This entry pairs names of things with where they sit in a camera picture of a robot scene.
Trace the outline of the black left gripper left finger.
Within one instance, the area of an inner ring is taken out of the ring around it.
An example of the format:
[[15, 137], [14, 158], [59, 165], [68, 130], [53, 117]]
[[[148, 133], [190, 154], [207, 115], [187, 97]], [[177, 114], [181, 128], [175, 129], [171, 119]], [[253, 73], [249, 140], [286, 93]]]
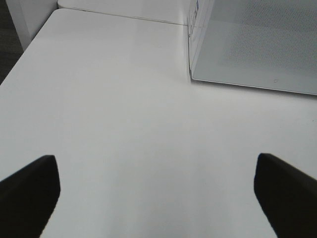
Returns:
[[44, 155], [0, 182], [0, 236], [38, 238], [60, 196], [54, 155]]

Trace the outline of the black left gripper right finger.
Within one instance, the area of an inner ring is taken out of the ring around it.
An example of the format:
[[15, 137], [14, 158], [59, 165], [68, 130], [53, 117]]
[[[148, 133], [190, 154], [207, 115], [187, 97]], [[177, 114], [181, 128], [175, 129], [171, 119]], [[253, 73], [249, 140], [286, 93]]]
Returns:
[[254, 193], [279, 238], [317, 236], [317, 181], [273, 154], [258, 156]]

